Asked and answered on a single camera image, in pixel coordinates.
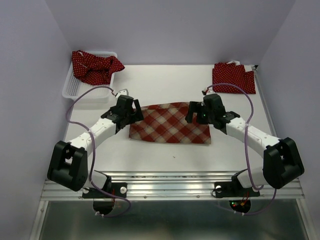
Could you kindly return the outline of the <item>red plaid skirt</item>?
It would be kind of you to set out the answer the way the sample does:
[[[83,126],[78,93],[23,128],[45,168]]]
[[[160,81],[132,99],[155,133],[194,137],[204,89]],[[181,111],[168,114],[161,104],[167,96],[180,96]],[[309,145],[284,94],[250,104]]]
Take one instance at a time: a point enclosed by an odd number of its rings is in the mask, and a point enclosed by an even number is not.
[[[128,137],[161,144],[210,145],[210,127],[197,123],[195,116],[191,123],[187,123],[185,117],[188,110],[188,102],[143,106],[144,119],[130,125]]]

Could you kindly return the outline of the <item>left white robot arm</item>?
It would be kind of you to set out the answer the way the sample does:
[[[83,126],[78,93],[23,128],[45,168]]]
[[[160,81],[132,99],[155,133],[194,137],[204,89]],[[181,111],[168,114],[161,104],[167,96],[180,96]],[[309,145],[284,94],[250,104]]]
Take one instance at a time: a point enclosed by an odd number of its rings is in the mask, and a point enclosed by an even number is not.
[[[77,123],[85,128],[84,133],[68,142],[55,144],[47,178],[75,192],[94,188],[100,197],[110,196],[110,177],[102,172],[94,173],[96,149],[126,126],[143,119],[139,100],[119,95],[116,105],[103,113],[92,127]]]

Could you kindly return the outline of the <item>red polka dot skirt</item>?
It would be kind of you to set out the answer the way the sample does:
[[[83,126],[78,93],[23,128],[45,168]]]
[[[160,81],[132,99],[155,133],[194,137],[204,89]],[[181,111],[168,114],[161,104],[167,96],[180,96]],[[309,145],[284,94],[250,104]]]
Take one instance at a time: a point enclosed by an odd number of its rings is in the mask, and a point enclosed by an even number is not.
[[[212,84],[213,91],[217,93],[242,94],[244,91],[246,94],[256,94],[254,71],[251,66],[238,61],[215,63],[212,69]]]

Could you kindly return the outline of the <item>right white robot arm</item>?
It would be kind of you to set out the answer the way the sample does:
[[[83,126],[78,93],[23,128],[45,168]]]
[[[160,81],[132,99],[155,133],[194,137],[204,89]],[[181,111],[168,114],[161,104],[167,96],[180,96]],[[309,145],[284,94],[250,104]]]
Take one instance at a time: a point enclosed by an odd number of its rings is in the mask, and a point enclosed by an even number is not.
[[[236,173],[227,186],[220,187],[222,192],[231,190],[235,195],[242,195],[247,190],[259,191],[265,185],[278,190],[305,172],[293,139],[269,135],[250,125],[236,112],[226,111],[221,97],[216,93],[205,95],[201,102],[189,103],[185,120],[191,123],[193,118],[198,124],[213,125],[225,135],[244,143],[245,149],[251,148],[262,157],[260,167],[247,167]]]

